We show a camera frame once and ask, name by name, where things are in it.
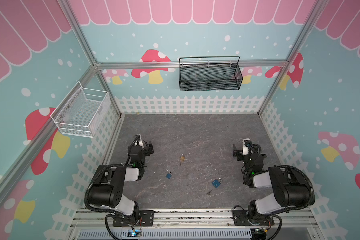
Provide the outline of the large blue padlock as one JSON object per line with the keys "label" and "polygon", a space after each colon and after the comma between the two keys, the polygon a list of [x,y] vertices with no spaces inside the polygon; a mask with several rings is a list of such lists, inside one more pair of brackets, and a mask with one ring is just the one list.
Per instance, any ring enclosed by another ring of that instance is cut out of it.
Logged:
{"label": "large blue padlock", "polygon": [[214,188],[218,188],[222,183],[222,178],[217,178],[215,180],[212,181],[212,185],[214,186]]}

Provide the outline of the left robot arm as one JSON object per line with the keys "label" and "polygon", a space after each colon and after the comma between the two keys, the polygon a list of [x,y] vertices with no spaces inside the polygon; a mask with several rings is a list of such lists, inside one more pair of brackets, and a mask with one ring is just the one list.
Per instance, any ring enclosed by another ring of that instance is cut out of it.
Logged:
{"label": "left robot arm", "polygon": [[129,146],[126,164],[100,165],[85,192],[85,207],[120,218],[130,226],[138,223],[141,219],[139,205],[123,194],[124,185],[143,178],[146,157],[153,153],[153,144],[140,140]]}

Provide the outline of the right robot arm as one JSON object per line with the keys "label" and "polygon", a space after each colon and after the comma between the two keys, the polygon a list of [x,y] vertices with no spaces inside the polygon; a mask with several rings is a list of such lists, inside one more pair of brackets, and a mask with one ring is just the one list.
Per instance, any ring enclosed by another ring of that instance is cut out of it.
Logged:
{"label": "right robot arm", "polygon": [[266,197],[252,200],[246,209],[233,207],[236,226],[272,225],[274,215],[302,210],[315,203],[314,186],[303,171],[290,165],[264,169],[267,155],[262,153],[260,145],[244,139],[241,150],[233,146],[233,157],[243,162],[244,185],[251,189],[272,190]]}

